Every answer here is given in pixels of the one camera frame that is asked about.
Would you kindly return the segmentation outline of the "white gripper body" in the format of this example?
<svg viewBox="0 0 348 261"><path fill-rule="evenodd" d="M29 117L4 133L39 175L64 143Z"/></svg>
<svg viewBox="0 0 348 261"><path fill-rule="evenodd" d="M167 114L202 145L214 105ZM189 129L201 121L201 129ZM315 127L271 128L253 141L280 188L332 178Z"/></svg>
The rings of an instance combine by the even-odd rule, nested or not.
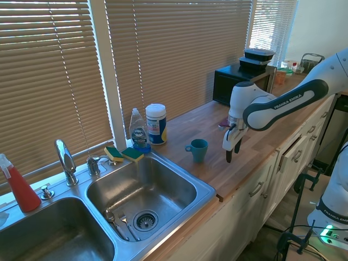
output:
<svg viewBox="0 0 348 261"><path fill-rule="evenodd" d="M222 148L226 151L233 150L240 139L243 139L243 136L246 134L248 128L244 127L243 129L239 129L235 123L232 124L231 127L226 131Z"/></svg>

